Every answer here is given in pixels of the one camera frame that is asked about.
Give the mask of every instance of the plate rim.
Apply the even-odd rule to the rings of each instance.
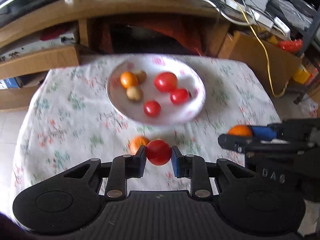
[[[202,79],[199,77],[198,73],[191,67],[189,66],[187,63],[179,60],[179,59],[176,59],[176,58],[173,58],[173,57],[170,57],[170,56],[164,56],[164,55],[161,55],[161,54],[140,54],[139,56],[141,57],[150,57],[150,56],[159,56],[161,58],[167,58],[167,59],[170,59],[170,60],[173,60],[173,61],[178,61],[180,63],[182,63],[183,65],[189,67],[198,77],[198,80],[201,82],[201,85],[203,86],[204,88],[204,102],[202,104],[202,106],[199,108],[199,111],[196,112],[195,114],[195,117],[191,118],[191,119],[187,119],[185,122],[177,122],[177,123],[174,123],[174,124],[152,124],[152,123],[148,123],[148,122],[145,122],[145,123],[142,123],[142,122],[138,122],[136,120],[133,120],[131,119],[130,117],[128,117],[127,115],[125,115],[124,113],[122,113],[111,101],[110,99],[110,96],[109,96],[109,80],[110,80],[110,77],[113,75],[113,73],[116,71],[117,68],[119,68],[124,62],[127,62],[129,61],[129,59],[131,57],[137,57],[138,55],[131,55],[130,57],[126,58],[125,61],[121,62],[119,65],[117,65],[115,68],[113,68],[113,70],[111,71],[110,75],[108,76],[108,80],[107,80],[107,86],[106,86],[106,91],[107,91],[107,96],[108,96],[108,99],[109,99],[109,102],[111,104],[111,106],[115,109],[115,111],[121,115],[123,118],[125,118],[126,120],[130,120],[132,122],[135,122],[135,123],[138,123],[138,124],[142,124],[142,125],[152,125],[152,126],[158,126],[158,127],[168,127],[168,126],[173,126],[173,125],[181,125],[181,124],[186,124],[188,122],[191,122],[193,119],[195,119],[199,114],[200,112],[202,111],[202,109],[204,108],[204,105],[205,105],[205,102],[207,100],[207,93],[206,93],[206,90],[205,90],[205,86],[204,86],[204,83],[202,81]]]

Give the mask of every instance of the yellow cable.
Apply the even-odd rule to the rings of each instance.
[[[245,15],[245,12],[243,11],[242,7],[240,6],[240,4],[237,3],[235,0],[231,0],[231,1],[233,1],[234,3],[236,3],[236,4],[239,6],[239,8],[240,8],[240,10],[241,10],[241,13],[242,13],[242,15],[244,16],[245,21],[246,21],[248,24],[250,24],[247,16]],[[262,43],[262,41],[258,38],[258,36],[257,36],[256,32],[254,31],[254,29],[252,28],[252,26],[249,25],[249,27],[250,27],[250,29],[252,30],[252,32],[253,32],[254,36],[256,37],[256,39],[258,40],[258,42],[261,44],[261,46],[262,46],[263,49],[264,49],[264,52],[265,52],[266,58],[267,58],[268,78],[269,78],[269,83],[270,83],[271,91],[272,91],[272,94],[273,94],[274,97],[279,98],[279,97],[283,96],[285,90],[287,89],[287,86],[288,86],[288,83],[289,83],[289,82],[287,82],[287,83],[284,85],[284,88],[283,88],[283,90],[281,91],[280,94],[277,94],[277,95],[275,94],[275,92],[274,92],[274,90],[273,90],[272,80],[271,80],[270,61],[269,61],[269,55],[268,55],[267,49],[266,49],[266,47],[264,46],[264,44]]]

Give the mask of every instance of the potato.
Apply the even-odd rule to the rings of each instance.
[[[134,74],[138,79],[138,84],[143,83],[147,79],[147,73],[143,70],[135,71]]]
[[[129,100],[138,102],[143,97],[143,91],[139,87],[129,87],[126,91]]]

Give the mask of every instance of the floral tablecloth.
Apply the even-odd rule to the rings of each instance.
[[[161,55],[153,57],[161,62]],[[31,100],[19,133],[11,203],[25,188],[90,158],[112,161],[129,151],[128,142],[136,135],[162,138],[171,146],[177,145],[184,155],[200,155],[210,162],[227,158],[244,165],[244,156],[221,149],[217,138],[238,123],[266,125],[280,121],[262,85],[241,62],[173,57],[198,73],[207,96],[204,109],[195,120],[166,128],[128,121],[108,101],[108,76],[119,64],[130,65],[130,55],[86,56],[81,66],[49,71]],[[143,178],[128,180],[128,192],[189,187],[188,179],[174,177],[171,162],[157,167],[147,161]]]

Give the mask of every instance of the wooden desk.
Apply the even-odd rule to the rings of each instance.
[[[220,19],[214,27],[217,11],[197,0],[58,0],[11,22],[0,29],[0,48],[34,32],[78,21],[80,43],[90,46],[94,18],[132,13],[173,13],[210,18],[201,22],[201,37],[210,56],[215,56],[224,41],[229,22]],[[57,67],[79,65],[77,47],[69,46],[23,55],[0,64],[0,79],[37,73]],[[0,111],[25,109],[37,87],[0,90]]]

